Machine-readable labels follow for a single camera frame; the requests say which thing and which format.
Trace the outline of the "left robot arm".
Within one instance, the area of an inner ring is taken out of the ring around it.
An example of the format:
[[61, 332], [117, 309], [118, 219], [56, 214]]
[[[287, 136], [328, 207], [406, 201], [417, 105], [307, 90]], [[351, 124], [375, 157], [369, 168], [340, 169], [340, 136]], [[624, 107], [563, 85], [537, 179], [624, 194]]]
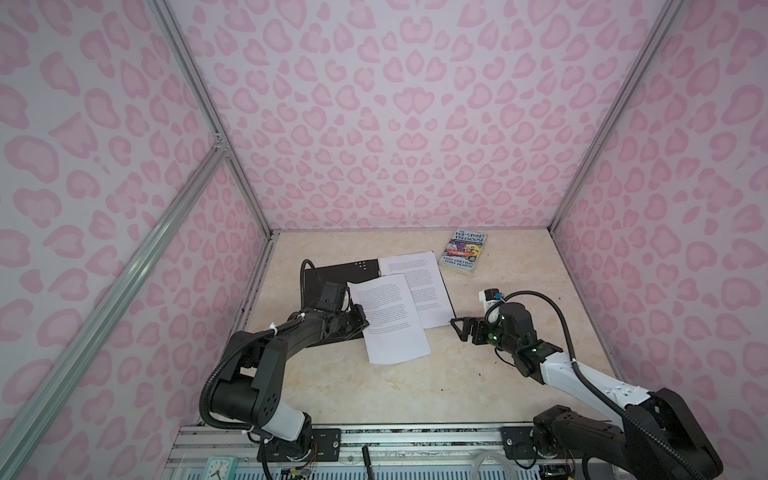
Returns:
[[213, 428], [241, 430], [259, 437], [269, 452], [293, 460], [314, 451], [312, 420], [281, 399], [288, 360], [301, 350], [346, 341], [369, 326], [349, 288], [327, 283], [312, 304], [286, 322], [259, 332], [238, 331], [205, 381], [200, 398], [202, 421]]

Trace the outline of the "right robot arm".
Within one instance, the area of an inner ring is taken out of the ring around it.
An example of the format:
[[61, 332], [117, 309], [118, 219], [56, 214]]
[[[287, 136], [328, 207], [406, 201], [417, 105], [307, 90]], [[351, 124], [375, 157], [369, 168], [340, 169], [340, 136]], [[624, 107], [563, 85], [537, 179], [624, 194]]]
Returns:
[[723, 473], [719, 454], [680, 395], [625, 383], [577, 359], [559, 306], [553, 310], [563, 347], [539, 338], [531, 313], [512, 296], [487, 300], [484, 310], [481, 317], [451, 320], [461, 341], [508, 354], [522, 377], [564, 392], [602, 416], [589, 418], [563, 405], [546, 409], [530, 430], [536, 455], [578, 453], [584, 472], [598, 459], [637, 479], [715, 479]]

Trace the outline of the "blue and black file folder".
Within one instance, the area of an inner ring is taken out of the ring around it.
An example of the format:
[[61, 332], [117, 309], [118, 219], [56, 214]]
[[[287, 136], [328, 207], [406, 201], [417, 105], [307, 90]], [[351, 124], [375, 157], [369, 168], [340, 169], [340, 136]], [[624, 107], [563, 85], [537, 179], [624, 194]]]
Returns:
[[[302, 307], [314, 309], [314, 302], [319, 297], [324, 283], [342, 284], [346, 285], [349, 289], [350, 284], [363, 283], [383, 276], [380, 274], [378, 259], [348, 262], [319, 268], [315, 267], [309, 260], [304, 261], [300, 273]], [[326, 345], [339, 342], [321, 342], [319, 340], [318, 343]]]

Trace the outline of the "printed sheet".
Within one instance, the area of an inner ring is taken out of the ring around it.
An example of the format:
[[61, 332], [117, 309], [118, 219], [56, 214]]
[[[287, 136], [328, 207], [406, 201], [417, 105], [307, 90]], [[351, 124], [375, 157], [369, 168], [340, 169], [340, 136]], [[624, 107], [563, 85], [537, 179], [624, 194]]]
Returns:
[[381, 257], [378, 264], [383, 276], [404, 276], [424, 329], [449, 325], [455, 311], [433, 251]]
[[350, 284], [351, 299], [363, 309], [369, 362], [395, 365], [431, 354], [420, 316], [402, 274]]

